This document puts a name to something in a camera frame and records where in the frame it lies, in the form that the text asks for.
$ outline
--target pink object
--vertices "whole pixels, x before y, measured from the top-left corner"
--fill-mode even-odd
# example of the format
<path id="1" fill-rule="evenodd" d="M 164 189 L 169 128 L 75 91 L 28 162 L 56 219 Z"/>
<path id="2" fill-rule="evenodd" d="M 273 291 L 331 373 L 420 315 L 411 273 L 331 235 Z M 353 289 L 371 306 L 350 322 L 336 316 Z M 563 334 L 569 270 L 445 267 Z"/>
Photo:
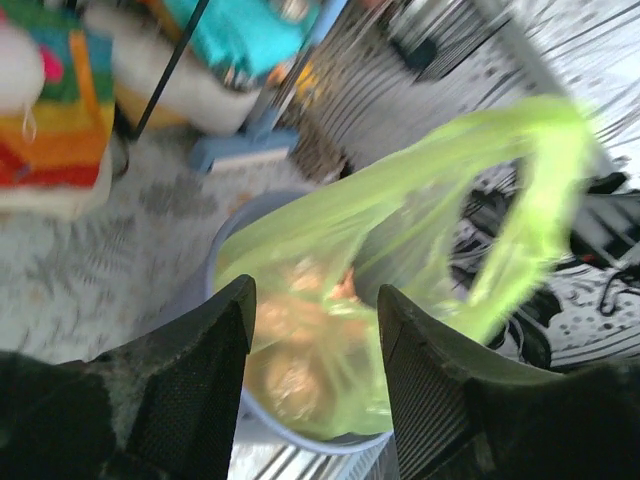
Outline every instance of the pink object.
<path id="1" fill-rule="evenodd" d="M 44 76 L 47 82 L 58 83 L 64 75 L 64 66 L 58 57 L 47 47 L 40 46 L 40 55 L 44 67 Z"/>

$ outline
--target green plastic bag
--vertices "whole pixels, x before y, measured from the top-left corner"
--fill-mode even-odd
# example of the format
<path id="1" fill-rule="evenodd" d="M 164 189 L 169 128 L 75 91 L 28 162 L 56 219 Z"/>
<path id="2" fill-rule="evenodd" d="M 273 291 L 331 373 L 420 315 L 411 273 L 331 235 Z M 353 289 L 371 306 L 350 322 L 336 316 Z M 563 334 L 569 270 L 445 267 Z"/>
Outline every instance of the green plastic bag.
<path id="1" fill-rule="evenodd" d="M 393 284 L 433 317 L 490 340 L 567 251 L 592 138 L 560 98 L 472 113 L 231 236 L 216 284 L 247 273 L 258 287 L 245 386 L 312 438 L 391 430 L 379 286 Z M 516 158 L 523 190 L 461 299 L 449 259 L 462 206 L 477 174 Z M 358 298 L 343 282 L 352 267 Z"/>

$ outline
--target food waste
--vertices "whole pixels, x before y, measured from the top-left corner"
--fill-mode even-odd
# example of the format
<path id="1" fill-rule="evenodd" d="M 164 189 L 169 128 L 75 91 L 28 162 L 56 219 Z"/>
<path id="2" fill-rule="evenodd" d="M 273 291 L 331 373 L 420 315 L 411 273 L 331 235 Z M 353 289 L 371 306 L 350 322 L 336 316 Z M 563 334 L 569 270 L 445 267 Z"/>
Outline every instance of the food waste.
<path id="1" fill-rule="evenodd" d="M 332 314 L 323 302 L 305 299 L 304 294 L 321 293 L 324 287 L 325 275 L 318 264 L 305 259 L 286 269 L 283 278 L 289 292 L 259 292 L 245 386 L 285 424 L 322 422 L 331 415 L 338 395 L 327 357 L 345 359 L 352 369 L 367 369 L 371 325 L 357 314 Z M 345 305 L 347 309 L 352 305 L 354 312 L 364 308 L 356 295 L 353 267 L 330 289 L 327 299 L 343 311 Z"/>

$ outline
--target teal cloth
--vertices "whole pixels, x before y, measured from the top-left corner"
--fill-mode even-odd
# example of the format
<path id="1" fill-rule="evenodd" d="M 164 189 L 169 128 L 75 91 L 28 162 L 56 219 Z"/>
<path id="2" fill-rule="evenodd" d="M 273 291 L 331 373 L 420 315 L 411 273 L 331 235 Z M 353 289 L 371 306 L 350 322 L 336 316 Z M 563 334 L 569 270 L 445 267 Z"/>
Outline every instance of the teal cloth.
<path id="1" fill-rule="evenodd" d="M 184 28 L 198 0 L 165 0 Z M 289 23 L 274 12 L 268 0 L 211 0 L 196 27 L 191 45 L 209 67 L 229 67 L 251 77 L 269 72 L 304 45 L 318 15 L 314 6 L 301 23 Z"/>

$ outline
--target trash bin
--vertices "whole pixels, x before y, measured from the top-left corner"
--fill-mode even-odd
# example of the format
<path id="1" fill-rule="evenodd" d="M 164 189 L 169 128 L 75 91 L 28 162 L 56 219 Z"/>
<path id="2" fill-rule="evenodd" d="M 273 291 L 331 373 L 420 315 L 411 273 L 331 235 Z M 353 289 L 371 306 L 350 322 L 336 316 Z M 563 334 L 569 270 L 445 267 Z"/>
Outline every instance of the trash bin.
<path id="1" fill-rule="evenodd" d="M 160 312 L 154 328 L 178 318 L 204 302 L 215 291 L 213 279 L 217 254 L 233 233 L 264 217 L 272 211 L 306 195 L 305 191 L 279 191 L 260 195 L 240 207 L 220 228 L 213 240 L 207 260 L 183 285 L 179 293 Z M 385 443 L 392 432 L 378 435 L 342 435 L 330 441 L 316 441 L 283 426 L 261 407 L 253 395 L 243 388 L 235 441 L 239 443 L 284 443 L 323 455 L 348 455 Z"/>

